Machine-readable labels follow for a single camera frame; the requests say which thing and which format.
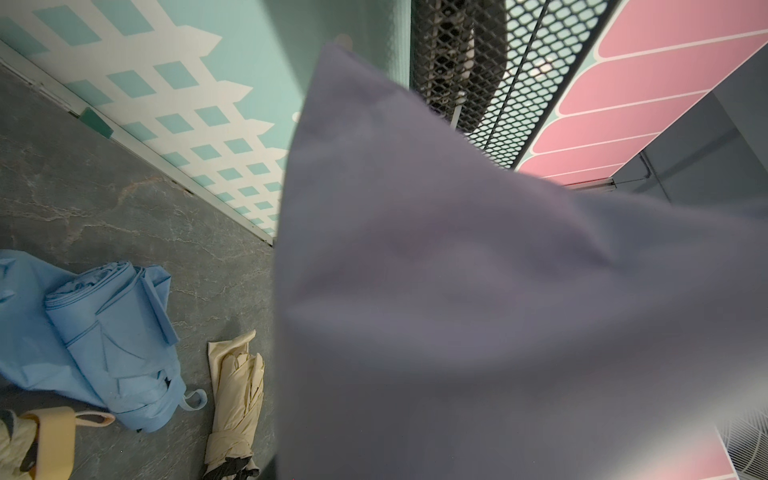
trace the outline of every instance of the gray floor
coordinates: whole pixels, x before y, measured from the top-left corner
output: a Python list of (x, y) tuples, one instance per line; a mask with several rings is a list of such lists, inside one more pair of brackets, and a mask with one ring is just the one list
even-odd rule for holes
[[(76, 273), (113, 260), (162, 265), (184, 380), (209, 396), (206, 342), (255, 329), (266, 372), (253, 448), (266, 465), (276, 448), (272, 248), (1, 68), (0, 111), (0, 248)], [(0, 408), (86, 407), (3, 383)], [(151, 434), (80, 428), (71, 478), (199, 478), (213, 415), (212, 404), (178, 409)]]

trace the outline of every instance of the mesh grille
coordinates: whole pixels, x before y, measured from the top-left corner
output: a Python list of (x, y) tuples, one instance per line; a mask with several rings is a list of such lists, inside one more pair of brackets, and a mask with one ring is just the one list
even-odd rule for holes
[(768, 411), (756, 410), (720, 427), (728, 455), (739, 473), (768, 480)]
[(411, 87), (514, 166), (616, 0), (413, 0)]

